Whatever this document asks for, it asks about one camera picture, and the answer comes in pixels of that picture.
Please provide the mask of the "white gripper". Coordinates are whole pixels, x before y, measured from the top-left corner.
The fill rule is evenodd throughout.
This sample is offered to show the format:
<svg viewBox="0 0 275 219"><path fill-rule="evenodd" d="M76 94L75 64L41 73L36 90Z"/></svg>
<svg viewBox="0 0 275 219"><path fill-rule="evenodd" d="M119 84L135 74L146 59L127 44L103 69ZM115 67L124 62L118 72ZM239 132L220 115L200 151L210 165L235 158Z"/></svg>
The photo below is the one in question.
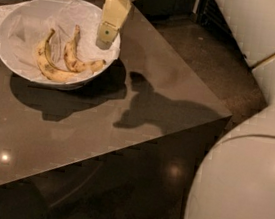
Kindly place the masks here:
<svg viewBox="0 0 275 219"><path fill-rule="evenodd" d="M105 0L102 7L101 22L97 30L96 45L107 50L117 38L135 0Z"/></svg>

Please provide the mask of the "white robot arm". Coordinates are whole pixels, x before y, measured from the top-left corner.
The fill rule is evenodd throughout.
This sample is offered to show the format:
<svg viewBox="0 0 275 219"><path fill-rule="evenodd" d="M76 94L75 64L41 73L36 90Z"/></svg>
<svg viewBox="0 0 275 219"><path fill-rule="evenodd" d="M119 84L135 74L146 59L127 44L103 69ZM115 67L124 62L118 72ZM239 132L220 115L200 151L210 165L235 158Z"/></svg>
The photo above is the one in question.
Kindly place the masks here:
<svg viewBox="0 0 275 219"><path fill-rule="evenodd" d="M275 219L275 0L215 3L267 106L207 153L183 219Z"/></svg>

